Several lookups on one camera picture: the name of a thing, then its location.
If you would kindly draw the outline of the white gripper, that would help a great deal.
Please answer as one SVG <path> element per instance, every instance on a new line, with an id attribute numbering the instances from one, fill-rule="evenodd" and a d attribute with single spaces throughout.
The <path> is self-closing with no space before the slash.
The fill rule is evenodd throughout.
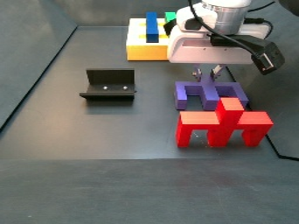
<path id="1" fill-rule="evenodd" d="M 194 13 L 202 23 L 216 32 L 229 35 L 249 35 L 264 39 L 269 27 L 267 24 L 245 24 L 247 6 L 194 6 Z M 210 45 L 214 35 L 196 20 L 189 6 L 176 11 L 173 28 L 166 33 L 166 58 L 172 63 L 218 64 L 209 72 L 216 80 L 225 66 L 222 64 L 251 64 L 251 54 L 238 47 Z M 192 76 L 201 81 L 200 64 L 193 65 Z"/>

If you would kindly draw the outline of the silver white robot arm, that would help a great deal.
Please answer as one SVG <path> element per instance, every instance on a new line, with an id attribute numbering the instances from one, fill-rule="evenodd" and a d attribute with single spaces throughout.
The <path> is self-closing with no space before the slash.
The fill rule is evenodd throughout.
<path id="1" fill-rule="evenodd" d="M 273 67 L 267 52 L 268 28 L 247 24 L 251 0 L 200 0 L 178 9 L 164 25 L 172 63 L 253 64 L 261 73 Z"/>

